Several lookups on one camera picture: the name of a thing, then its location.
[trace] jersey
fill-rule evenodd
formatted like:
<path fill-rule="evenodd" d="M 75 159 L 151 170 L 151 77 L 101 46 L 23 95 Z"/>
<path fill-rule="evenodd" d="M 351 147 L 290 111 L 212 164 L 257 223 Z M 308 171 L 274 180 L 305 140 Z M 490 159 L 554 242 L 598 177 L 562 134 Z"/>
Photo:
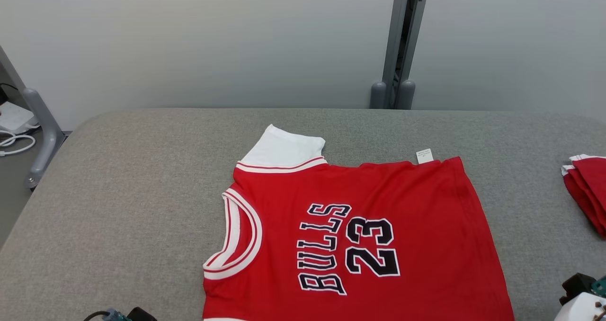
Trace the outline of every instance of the jersey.
<path fill-rule="evenodd" d="M 270 125 L 236 164 L 205 321 L 513 321 L 460 158 L 351 168 L 324 143 Z"/>

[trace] gray metal post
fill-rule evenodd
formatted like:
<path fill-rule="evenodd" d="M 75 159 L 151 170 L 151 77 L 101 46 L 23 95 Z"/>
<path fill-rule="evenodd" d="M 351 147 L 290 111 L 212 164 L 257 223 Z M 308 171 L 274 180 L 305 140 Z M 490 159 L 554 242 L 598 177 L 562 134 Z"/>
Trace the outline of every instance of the gray metal post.
<path fill-rule="evenodd" d="M 385 108 L 385 98 L 387 97 L 387 85 L 383 82 L 377 82 L 370 87 L 370 109 Z"/>
<path fill-rule="evenodd" d="M 48 164 L 65 141 L 65 135 L 36 90 L 25 88 L 21 94 L 43 131 L 42 148 L 32 163 L 29 176 L 24 181 L 24 186 L 32 189 L 40 182 Z"/>
<path fill-rule="evenodd" d="M 409 76 L 413 64 L 413 57 L 415 56 L 415 47 L 419 37 L 420 22 L 423 19 L 426 1 L 427 0 L 416 0 L 414 3 L 408 39 L 403 52 L 404 59 L 402 60 L 402 69 L 400 72 L 401 83 L 398 87 L 398 95 L 396 97 L 396 109 L 412 109 L 416 84 L 413 80 L 409 79 Z"/>
<path fill-rule="evenodd" d="M 383 83 L 386 84 L 385 99 L 383 99 L 383 107 L 374 108 L 389 108 L 407 2 L 408 0 L 393 0 L 392 22 L 390 24 L 389 34 L 387 36 L 387 51 L 385 52 L 385 65 L 383 65 Z"/>

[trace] folded red jersey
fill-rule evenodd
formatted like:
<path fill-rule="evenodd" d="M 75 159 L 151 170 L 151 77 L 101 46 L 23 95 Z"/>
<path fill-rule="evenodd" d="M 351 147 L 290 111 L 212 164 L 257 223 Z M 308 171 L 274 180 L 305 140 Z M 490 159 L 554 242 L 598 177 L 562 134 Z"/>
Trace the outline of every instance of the folded red jersey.
<path fill-rule="evenodd" d="M 564 184 L 597 232 L 606 239 L 606 157 L 574 155 L 562 167 Z"/>

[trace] number 23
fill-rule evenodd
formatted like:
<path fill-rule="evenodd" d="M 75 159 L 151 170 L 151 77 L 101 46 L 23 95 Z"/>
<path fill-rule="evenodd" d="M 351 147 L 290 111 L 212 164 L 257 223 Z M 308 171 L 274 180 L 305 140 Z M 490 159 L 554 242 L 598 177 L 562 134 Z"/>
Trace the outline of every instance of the number 23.
<path fill-rule="evenodd" d="M 377 246 L 387 246 L 393 241 L 392 224 L 385 218 L 371 220 L 362 217 L 353 217 L 347 223 L 347 239 L 351 243 L 359 244 L 360 237 L 372 237 L 375 232 Z M 396 249 L 377 248 L 376 256 L 366 248 L 350 246 L 346 250 L 346 266 L 352 274 L 361 274 L 360 261 L 366 264 L 377 276 L 400 276 L 398 256 Z"/>

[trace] gray fabric surface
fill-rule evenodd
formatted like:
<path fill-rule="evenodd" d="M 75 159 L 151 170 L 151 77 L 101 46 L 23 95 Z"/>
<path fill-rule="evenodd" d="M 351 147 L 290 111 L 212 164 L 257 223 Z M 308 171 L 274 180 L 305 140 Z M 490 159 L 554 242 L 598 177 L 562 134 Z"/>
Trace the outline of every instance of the gray fabric surface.
<path fill-rule="evenodd" d="M 606 125 L 577 116 L 339 109 L 143 109 L 69 137 L 0 252 L 0 319 L 82 320 L 135 306 L 199 320 L 202 265 L 223 245 L 221 192 L 268 124 L 321 136 L 330 163 L 460 155 L 520 321 L 552 321 L 560 284 L 606 274 L 606 243 L 559 166 L 606 155 Z"/>

